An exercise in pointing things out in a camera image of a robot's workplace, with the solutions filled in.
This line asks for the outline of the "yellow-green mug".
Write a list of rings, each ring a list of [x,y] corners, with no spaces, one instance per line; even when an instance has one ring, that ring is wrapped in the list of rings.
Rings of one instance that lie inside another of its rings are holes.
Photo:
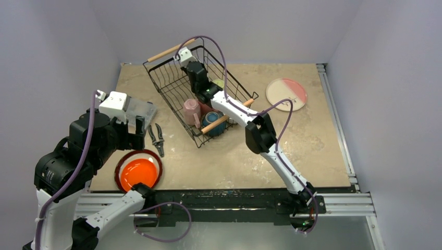
[[[224,80],[222,80],[222,79],[214,79],[214,80],[212,80],[212,82],[214,84],[216,84],[217,86],[219,86],[221,89],[224,89],[224,86],[225,86],[225,81]]]

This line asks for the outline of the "dusty pink mug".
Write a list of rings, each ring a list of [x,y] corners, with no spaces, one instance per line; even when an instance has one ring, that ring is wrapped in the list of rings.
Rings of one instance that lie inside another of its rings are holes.
[[[213,112],[214,109],[207,104],[200,104],[201,115],[204,116],[207,113]]]

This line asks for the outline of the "light pink mug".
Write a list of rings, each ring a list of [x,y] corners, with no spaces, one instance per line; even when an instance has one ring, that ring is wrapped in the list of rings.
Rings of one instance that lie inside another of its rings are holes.
[[[183,104],[183,119],[187,125],[201,127],[201,107],[196,99],[187,99]]]

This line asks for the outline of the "dark blue beige bowl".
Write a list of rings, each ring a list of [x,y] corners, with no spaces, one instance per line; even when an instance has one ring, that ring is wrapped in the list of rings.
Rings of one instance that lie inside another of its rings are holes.
[[[220,111],[208,112],[202,118],[202,128],[205,128],[208,125],[213,124],[216,120],[218,120],[219,118],[221,118],[223,116],[224,116],[224,114],[222,112],[220,112]],[[205,133],[205,135],[208,135],[208,136],[219,136],[222,133],[224,133],[225,129],[226,129],[226,122],[223,121],[222,123],[220,123],[219,125],[217,125],[213,129],[211,129],[210,131],[207,131]]]

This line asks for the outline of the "orange plate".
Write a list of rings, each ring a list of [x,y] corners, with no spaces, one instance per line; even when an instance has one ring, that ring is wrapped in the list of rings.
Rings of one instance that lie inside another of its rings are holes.
[[[135,184],[143,183],[153,188],[158,178],[156,165],[148,159],[135,159],[125,165],[120,174],[120,183],[124,191],[129,191]]]

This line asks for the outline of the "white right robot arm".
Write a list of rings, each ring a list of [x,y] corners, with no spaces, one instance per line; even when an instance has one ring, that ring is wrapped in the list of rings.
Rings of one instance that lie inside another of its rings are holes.
[[[244,128],[245,142],[250,151],[264,157],[282,178],[297,211],[305,212],[317,204],[317,192],[285,156],[276,135],[271,117],[267,110],[257,112],[227,93],[228,87],[220,87],[209,80],[206,67],[199,61],[191,61],[181,67],[187,74],[191,91],[197,99],[208,106],[221,111],[224,116],[206,125],[202,133],[213,130],[222,122],[232,119]]]

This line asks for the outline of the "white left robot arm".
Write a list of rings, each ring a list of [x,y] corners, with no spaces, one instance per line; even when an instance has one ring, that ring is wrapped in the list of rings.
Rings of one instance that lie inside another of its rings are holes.
[[[99,240],[132,213],[155,208],[155,192],[135,184],[122,198],[101,211],[76,218],[80,196],[117,150],[143,149],[145,119],[136,117],[136,131],[116,118],[88,110],[69,127],[67,137],[38,161],[34,185],[38,215],[34,239],[24,249],[95,249]]]

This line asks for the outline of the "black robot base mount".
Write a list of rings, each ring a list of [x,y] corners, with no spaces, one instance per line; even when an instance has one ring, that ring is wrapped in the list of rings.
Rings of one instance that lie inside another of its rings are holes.
[[[284,188],[152,191],[137,215],[152,215],[160,227],[177,222],[251,222],[310,228],[315,215],[325,214],[322,196],[317,205],[297,205]]]

